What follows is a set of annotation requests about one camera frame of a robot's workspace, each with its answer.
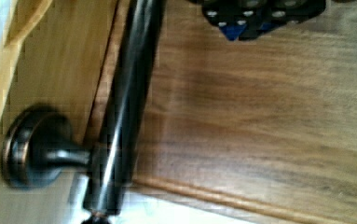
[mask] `wooden door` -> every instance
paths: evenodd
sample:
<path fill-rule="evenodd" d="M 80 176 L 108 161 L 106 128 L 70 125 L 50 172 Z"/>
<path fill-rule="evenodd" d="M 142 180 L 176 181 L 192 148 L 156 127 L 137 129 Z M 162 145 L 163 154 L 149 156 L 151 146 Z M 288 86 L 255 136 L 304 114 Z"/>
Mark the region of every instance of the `wooden door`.
<path fill-rule="evenodd" d="M 28 10 L 52 1 L 19 0 L 10 33 L 29 20 Z M 0 151 L 10 123 L 26 107 L 45 103 L 61 110 L 72 122 L 75 140 L 81 142 L 97 91 L 103 56 L 114 18 L 115 0 L 53 1 L 42 20 L 28 34 L 15 69 L 0 122 Z M 0 99 L 4 106 L 5 99 Z M 0 174 L 0 223 L 64 223 L 73 214 L 68 203 L 73 171 L 66 171 L 47 189 L 10 189 Z"/>
<path fill-rule="evenodd" d="M 90 122 L 100 67 L 76 79 L 74 87 L 62 85 L 71 83 L 67 72 L 82 74 L 87 51 L 70 54 L 70 64 L 77 66 L 68 69 L 58 56 L 69 45 L 35 50 L 41 36 L 54 36 L 53 29 L 40 26 L 28 40 L 32 47 L 21 55 L 0 125 L 0 145 L 4 128 L 40 99 L 70 117 L 77 141 L 86 128 L 87 141 L 94 140 L 127 2 L 118 4 Z M 107 15 L 113 12 L 85 13 L 101 2 L 55 4 L 56 18 L 49 20 L 56 20 L 56 26 L 71 27 L 57 22 L 61 16 L 68 21 L 89 16 L 99 22 L 94 27 L 109 27 Z M 94 27 L 76 32 L 90 34 Z M 107 30 L 99 30 L 105 43 Z M 100 49 L 102 40 L 91 36 L 82 47 L 93 56 L 86 59 L 97 64 L 105 45 Z M 49 50 L 43 60 L 32 57 L 43 50 Z M 61 66 L 48 68 L 46 62 Z M 52 76 L 60 82 L 41 82 L 33 77 L 39 71 L 43 80 Z M 32 94 L 19 86 L 32 87 Z M 43 86 L 53 93 L 50 97 L 44 97 Z M 134 190 L 142 193 L 256 223 L 357 223 L 357 1 L 328 1 L 319 18 L 247 43 L 227 42 L 199 7 L 169 1 L 138 149 Z M 33 192 L 8 189 L 0 177 L 0 223 L 61 223 L 74 212 L 67 204 L 70 174 Z"/>

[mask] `wooden surface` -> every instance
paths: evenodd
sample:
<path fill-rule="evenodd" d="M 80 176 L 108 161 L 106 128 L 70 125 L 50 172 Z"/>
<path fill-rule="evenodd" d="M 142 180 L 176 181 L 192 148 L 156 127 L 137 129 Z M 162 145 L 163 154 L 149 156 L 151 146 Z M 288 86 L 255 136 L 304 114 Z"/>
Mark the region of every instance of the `wooden surface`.
<path fill-rule="evenodd" d="M 22 43 L 48 10 L 52 0 L 12 0 L 0 44 L 0 120 Z"/>
<path fill-rule="evenodd" d="M 199 7 L 169 1 L 135 183 L 259 223 L 357 223 L 357 1 L 328 5 L 316 20 L 231 43 Z M 90 142 L 123 23 L 114 24 Z"/>
<path fill-rule="evenodd" d="M 26 3 L 26 7 L 33 6 L 31 1 Z M 114 0 L 54 1 L 51 4 L 23 42 L 17 66 L 12 62 L 10 68 L 2 71 L 15 73 L 10 90 L 0 90 L 8 93 L 0 122 L 0 150 L 13 119 L 27 106 L 40 102 L 60 109 L 73 124 L 75 140 L 82 140 L 115 7 Z M 25 19 L 27 15 L 23 15 L 23 10 L 18 9 L 19 16 L 14 21 Z M 17 29 L 10 34 L 8 42 L 13 43 L 17 40 L 14 36 L 23 32 Z M 0 174 L 0 223 L 61 223 L 72 214 L 67 203 L 71 182 L 72 172 L 66 171 L 47 189 L 19 191 L 8 188 Z"/>

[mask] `round backplate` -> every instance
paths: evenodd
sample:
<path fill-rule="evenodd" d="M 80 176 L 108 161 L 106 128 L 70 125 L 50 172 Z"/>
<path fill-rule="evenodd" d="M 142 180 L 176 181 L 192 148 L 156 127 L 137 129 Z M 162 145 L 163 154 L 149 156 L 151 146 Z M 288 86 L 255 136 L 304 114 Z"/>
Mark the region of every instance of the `round backplate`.
<path fill-rule="evenodd" d="M 1 172 L 13 188 L 42 188 L 53 182 L 61 168 L 37 167 L 32 160 L 36 147 L 34 137 L 45 132 L 72 138 L 69 120 L 48 105 L 34 105 L 22 112 L 10 126 L 4 142 Z"/>

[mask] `dark metal handle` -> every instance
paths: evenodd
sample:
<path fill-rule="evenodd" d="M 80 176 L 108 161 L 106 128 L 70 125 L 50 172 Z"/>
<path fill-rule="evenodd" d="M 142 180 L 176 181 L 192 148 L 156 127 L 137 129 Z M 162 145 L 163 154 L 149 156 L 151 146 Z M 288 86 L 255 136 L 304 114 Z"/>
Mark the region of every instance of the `dark metal handle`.
<path fill-rule="evenodd" d="M 135 145 L 158 45 L 165 0 L 131 1 L 126 30 L 92 156 L 84 207 L 116 215 L 135 163 Z"/>
<path fill-rule="evenodd" d="M 10 186 L 41 188 L 54 181 L 62 167 L 85 169 L 89 183 L 83 207 L 92 213 L 85 223 L 107 223 L 107 216 L 119 214 L 136 161 L 164 7 L 165 0 L 131 0 L 100 139 L 91 154 L 72 142 L 65 116 L 47 105 L 32 106 L 7 134 L 2 173 Z"/>

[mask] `blue object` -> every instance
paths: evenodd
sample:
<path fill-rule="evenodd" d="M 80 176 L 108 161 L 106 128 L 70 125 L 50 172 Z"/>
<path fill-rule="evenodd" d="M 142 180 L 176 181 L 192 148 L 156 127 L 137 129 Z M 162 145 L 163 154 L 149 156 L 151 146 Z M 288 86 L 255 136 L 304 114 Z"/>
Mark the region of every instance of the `blue object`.
<path fill-rule="evenodd" d="M 226 36 L 226 38 L 230 41 L 234 41 L 245 31 L 247 25 L 230 25 L 219 27 L 222 33 Z"/>

